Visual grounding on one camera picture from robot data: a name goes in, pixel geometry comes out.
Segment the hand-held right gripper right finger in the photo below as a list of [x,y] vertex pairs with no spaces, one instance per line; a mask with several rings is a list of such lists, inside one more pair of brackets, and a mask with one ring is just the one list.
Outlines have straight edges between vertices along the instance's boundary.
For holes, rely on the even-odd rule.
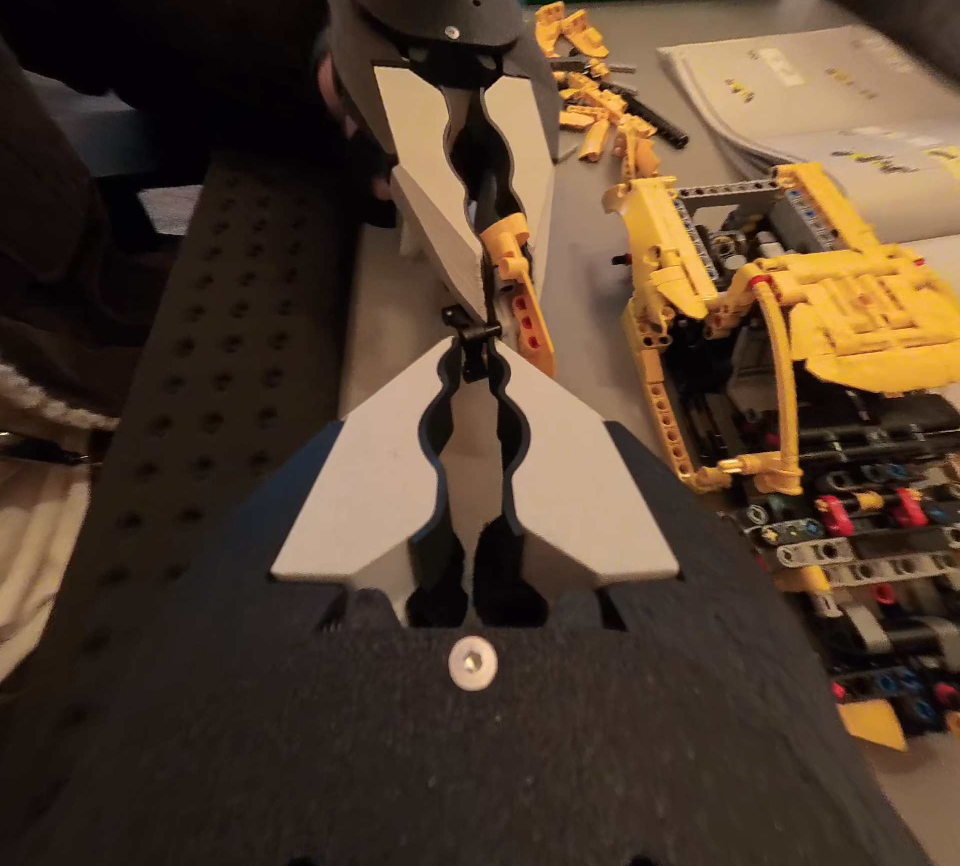
[[481,533],[481,610],[546,611],[565,594],[673,580],[680,563],[618,446],[618,423],[491,343],[501,511]]

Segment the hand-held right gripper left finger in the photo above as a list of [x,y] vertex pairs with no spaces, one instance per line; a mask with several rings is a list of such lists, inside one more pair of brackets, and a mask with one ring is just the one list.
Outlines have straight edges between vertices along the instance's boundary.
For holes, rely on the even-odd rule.
[[440,453],[462,347],[438,342],[334,424],[332,444],[270,567],[281,582],[382,592],[398,619],[457,551]]

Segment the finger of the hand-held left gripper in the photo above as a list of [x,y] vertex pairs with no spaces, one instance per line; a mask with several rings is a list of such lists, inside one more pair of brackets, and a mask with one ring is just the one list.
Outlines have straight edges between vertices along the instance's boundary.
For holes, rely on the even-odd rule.
[[390,189],[405,242],[475,321],[486,322],[485,253],[469,215],[468,188],[451,159],[452,143],[484,90],[438,87],[397,65],[376,65],[373,73],[397,158]]
[[544,291],[556,168],[529,79],[504,76],[479,97],[482,147],[477,230],[522,212],[535,291]]

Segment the pile of yellow brick pieces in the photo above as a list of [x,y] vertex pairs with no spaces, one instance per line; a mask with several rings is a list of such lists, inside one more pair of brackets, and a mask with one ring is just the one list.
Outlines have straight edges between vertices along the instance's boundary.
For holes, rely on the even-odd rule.
[[534,41],[558,89],[559,129],[580,138],[560,161],[597,164],[611,156],[619,163],[622,182],[658,177],[662,162],[657,145],[680,152],[690,138],[623,80],[636,68],[610,60],[603,35],[583,9],[568,11],[561,1],[544,5],[535,11],[533,24]]

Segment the thin yellow beam piece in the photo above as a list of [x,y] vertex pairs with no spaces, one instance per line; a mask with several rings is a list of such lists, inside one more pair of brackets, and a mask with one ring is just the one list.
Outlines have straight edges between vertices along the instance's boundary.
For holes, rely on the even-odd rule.
[[533,268],[524,249],[530,231],[523,213],[514,213],[480,234],[495,275],[494,304],[507,320],[505,341],[540,372],[553,379],[556,352],[533,279]]

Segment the black connector pin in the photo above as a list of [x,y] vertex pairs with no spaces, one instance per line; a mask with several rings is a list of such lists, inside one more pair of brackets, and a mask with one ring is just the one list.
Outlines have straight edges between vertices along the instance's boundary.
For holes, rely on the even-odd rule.
[[492,343],[501,338],[499,322],[477,321],[462,307],[450,305],[440,311],[441,322],[454,331],[462,351],[462,380],[473,384],[489,376]]

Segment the yellow brick car model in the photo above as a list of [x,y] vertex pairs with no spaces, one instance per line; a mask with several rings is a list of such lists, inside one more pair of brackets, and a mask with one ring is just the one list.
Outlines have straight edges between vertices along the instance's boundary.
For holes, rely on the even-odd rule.
[[663,456],[798,618],[853,737],[958,735],[958,296],[818,164],[602,200]]

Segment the person's left forearm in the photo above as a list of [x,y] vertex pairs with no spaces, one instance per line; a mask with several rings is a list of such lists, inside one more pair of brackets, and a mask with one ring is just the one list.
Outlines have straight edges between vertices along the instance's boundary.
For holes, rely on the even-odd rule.
[[262,149],[342,142],[317,77],[328,0],[2,0],[24,71]]

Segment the grey desk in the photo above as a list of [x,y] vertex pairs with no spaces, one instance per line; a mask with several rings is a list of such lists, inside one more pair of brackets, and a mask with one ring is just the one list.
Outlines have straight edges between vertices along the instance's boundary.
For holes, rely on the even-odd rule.
[[[661,0],[582,8],[603,35],[611,61],[636,67],[632,78],[642,102],[689,135],[683,151],[657,148],[661,169],[684,186],[730,183],[742,175],[662,68],[658,48],[854,22],[829,0]],[[631,285],[626,269],[611,263],[625,249],[625,232],[601,205],[612,182],[605,163],[570,158],[558,167],[541,305],[557,352],[558,381],[606,419],[621,422],[653,445],[654,431],[620,324]],[[401,256],[398,232],[363,228],[342,414],[437,343],[446,331],[440,313],[447,300],[447,290],[426,260]],[[471,573],[478,536],[500,506],[497,407],[487,388],[467,386],[454,396],[452,409],[454,433],[441,459],[449,479],[453,528]],[[914,740],[906,753],[856,744],[933,862],[958,864],[958,740],[930,735]]]

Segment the person's left hand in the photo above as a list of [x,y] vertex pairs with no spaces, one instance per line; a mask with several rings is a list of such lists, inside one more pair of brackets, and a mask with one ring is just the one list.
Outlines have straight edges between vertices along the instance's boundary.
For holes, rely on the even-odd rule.
[[366,180],[367,191],[375,202],[392,203],[389,169],[383,166],[377,143],[355,122],[330,53],[318,60],[317,80],[325,108],[341,128],[346,158],[352,163],[353,171]]

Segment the black perforated mat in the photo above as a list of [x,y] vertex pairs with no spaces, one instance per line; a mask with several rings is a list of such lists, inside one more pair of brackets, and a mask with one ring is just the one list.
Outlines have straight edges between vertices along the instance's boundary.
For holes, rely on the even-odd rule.
[[339,401],[357,228],[342,176],[212,163],[45,631],[2,712],[2,864],[208,536]]

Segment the fleece-lined jacket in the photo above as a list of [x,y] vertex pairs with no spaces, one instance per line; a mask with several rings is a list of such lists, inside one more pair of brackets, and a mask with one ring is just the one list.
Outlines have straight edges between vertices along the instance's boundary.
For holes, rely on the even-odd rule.
[[2,44],[1,677],[42,638],[172,256],[124,235]]

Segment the open instruction booklet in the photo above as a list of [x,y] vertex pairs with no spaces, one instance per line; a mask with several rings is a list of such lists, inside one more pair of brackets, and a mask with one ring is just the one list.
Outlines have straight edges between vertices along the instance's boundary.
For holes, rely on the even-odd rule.
[[958,86],[879,32],[851,25],[657,53],[740,169],[818,163],[883,241],[958,235]]

